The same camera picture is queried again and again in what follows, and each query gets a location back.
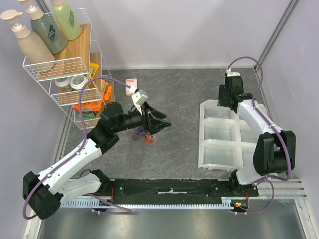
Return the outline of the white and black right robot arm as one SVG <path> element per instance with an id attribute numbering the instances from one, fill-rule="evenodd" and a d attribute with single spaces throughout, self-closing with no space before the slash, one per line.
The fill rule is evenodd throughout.
<path id="1" fill-rule="evenodd" d="M 288 181 L 295 167 L 296 135 L 283 130 L 260 110 L 250 93 L 244 92 L 239 73 L 226 73 L 225 83 L 219 86 L 218 105 L 229 108 L 241 117 L 258 136 L 254 154 L 242 169 L 231 173 L 228 190 L 234 196 L 246 191 L 246 185 L 257 186 L 267 179 Z"/>

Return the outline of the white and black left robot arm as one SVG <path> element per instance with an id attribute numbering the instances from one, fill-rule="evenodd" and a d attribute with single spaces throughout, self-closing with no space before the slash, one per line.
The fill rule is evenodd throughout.
<path id="1" fill-rule="evenodd" d="M 80 195 L 106 195 L 110 188 L 109 183 L 104 180 L 106 176 L 98 177 L 93 174 L 93 178 L 87 182 L 76 180 L 75 190 L 67 189 L 66 182 L 85 165 L 111 149 L 119 141 L 119 132 L 142 127 L 145 132 L 153 135 L 170 126 L 171 122 L 166 114 L 154 109 L 147 102 L 144 102 L 139 110 L 133 106 L 127 114 L 123 112 L 120 103 L 108 103 L 96 126 L 84 134 L 84 139 L 75 149 L 47 169 L 37 174 L 29 171 L 24 175 L 23 218 L 32 219 L 26 215 L 27 207 L 31 207 L 36 217 L 45 220 L 52 216 L 63 202 Z"/>

